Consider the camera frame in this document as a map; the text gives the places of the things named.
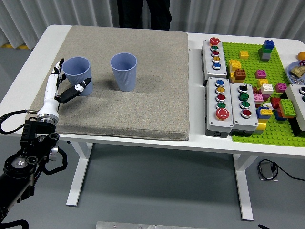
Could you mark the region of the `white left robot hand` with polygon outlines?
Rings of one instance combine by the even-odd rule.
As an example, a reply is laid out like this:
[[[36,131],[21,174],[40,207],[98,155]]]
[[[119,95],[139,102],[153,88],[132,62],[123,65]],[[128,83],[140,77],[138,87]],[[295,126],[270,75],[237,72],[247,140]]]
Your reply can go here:
[[[71,87],[59,94],[59,86],[65,79],[68,79]],[[89,60],[84,57],[61,59],[48,77],[43,107],[37,113],[37,120],[57,123],[61,103],[67,103],[77,96],[90,95],[92,92],[93,82]]]

